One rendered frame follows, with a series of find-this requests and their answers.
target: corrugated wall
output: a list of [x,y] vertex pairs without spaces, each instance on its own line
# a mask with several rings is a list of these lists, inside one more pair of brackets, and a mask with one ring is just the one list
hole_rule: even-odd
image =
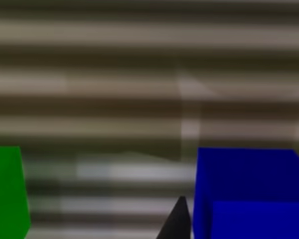
[[28,239],[153,239],[198,146],[299,151],[299,1],[0,0],[0,145]]

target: blue cube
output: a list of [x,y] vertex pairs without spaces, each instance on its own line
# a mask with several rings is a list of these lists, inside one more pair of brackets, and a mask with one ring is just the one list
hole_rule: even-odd
[[299,239],[299,156],[200,148],[193,229],[195,239]]

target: green surface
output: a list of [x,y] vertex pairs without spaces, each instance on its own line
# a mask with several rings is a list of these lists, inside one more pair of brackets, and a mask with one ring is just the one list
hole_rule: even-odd
[[24,239],[30,228],[19,147],[0,147],[0,239]]

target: blurred background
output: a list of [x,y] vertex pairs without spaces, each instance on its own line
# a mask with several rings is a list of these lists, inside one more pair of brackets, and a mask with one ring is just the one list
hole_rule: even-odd
[[0,0],[0,145],[27,239],[154,239],[199,146],[299,152],[299,0]]

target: green block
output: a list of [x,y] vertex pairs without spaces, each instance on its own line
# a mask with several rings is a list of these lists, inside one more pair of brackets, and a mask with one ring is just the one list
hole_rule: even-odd
[[24,239],[30,215],[19,147],[0,147],[0,239]]

